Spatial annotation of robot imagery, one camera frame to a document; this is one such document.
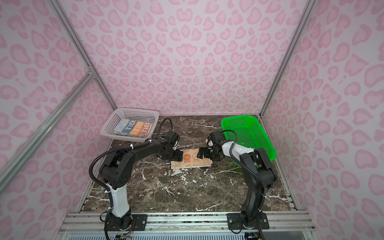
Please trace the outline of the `brown pattern towel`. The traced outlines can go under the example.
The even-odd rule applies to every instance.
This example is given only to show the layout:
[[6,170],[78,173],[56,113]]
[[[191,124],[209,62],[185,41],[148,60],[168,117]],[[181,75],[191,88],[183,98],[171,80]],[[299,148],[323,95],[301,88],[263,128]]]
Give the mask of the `brown pattern towel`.
[[207,158],[198,158],[199,149],[186,149],[183,150],[183,158],[181,162],[171,162],[171,169],[191,169],[210,167],[212,161]]

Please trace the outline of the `white plastic basket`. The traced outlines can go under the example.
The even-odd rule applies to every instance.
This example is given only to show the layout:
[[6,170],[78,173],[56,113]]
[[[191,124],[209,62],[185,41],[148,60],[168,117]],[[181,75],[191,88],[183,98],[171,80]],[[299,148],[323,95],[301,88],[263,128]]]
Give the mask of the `white plastic basket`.
[[[152,110],[118,108],[116,109],[104,123],[100,133],[105,137],[113,140],[143,143],[146,138],[150,138],[155,130],[160,113]],[[122,136],[115,133],[115,128],[121,120],[134,120],[139,122],[151,123],[153,126],[149,130],[148,136],[145,138]]]

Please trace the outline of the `multicolour rabbit text towel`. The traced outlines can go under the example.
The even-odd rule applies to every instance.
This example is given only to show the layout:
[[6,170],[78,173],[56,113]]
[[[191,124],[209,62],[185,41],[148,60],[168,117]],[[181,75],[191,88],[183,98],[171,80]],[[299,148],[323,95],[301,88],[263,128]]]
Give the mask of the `multicolour rabbit text towel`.
[[153,123],[137,120],[122,119],[114,128],[114,134],[124,137],[146,138]]

